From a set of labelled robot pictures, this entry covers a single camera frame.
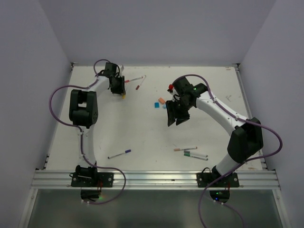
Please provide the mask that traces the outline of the orange highlighter cap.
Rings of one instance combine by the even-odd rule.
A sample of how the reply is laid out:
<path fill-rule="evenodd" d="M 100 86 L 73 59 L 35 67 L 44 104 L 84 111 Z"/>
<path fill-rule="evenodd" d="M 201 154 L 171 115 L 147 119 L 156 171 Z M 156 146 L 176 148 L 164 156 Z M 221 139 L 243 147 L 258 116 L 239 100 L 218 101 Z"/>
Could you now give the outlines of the orange highlighter cap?
<path fill-rule="evenodd" d="M 161 98 L 161 97 L 158 99 L 158 101 L 159 101 L 161 104 L 165 104 L 165 102 L 166 102 L 166 101 L 165 101 L 163 98 Z"/>

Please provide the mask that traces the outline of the light blue highlighter cap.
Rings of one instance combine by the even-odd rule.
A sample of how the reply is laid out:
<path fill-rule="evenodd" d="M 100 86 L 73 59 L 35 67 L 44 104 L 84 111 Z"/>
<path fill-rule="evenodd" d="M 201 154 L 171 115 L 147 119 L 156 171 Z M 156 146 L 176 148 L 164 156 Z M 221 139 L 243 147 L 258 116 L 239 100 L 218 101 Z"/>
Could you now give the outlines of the light blue highlighter cap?
<path fill-rule="evenodd" d="M 160 108 L 160 104 L 158 102 L 154 103 L 154 108 Z"/>

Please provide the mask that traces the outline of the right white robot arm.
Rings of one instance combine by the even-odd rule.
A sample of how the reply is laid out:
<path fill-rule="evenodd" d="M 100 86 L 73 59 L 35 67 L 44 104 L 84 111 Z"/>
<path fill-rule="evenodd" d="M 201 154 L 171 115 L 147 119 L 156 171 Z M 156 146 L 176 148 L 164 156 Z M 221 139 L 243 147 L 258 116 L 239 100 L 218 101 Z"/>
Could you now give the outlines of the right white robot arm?
<path fill-rule="evenodd" d="M 248 119 L 223 104 L 207 82 L 193 85 L 187 78 L 180 77 L 169 85 L 168 92 L 172 95 L 165 103 L 168 126 L 189 120 L 189 110 L 195 107 L 211 116 L 230 136 L 227 154 L 211 170 L 214 185 L 220 187 L 227 183 L 228 171 L 263 148 L 261 122 L 257 118 Z"/>

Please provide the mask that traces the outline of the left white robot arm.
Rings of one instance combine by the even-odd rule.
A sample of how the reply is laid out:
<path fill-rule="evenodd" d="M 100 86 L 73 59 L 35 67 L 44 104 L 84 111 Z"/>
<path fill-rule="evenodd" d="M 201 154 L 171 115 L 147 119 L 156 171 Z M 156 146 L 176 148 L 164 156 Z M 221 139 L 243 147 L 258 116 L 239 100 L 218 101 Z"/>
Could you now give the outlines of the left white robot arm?
<path fill-rule="evenodd" d="M 96 166 L 94 153 L 94 126 L 98 120 L 98 97 L 109 90 L 114 95 L 124 96 L 125 78 L 122 65 L 107 62 L 97 73 L 94 82 L 86 87 L 76 87 L 70 93 L 69 119 L 79 127 L 79 162 L 81 168 Z"/>

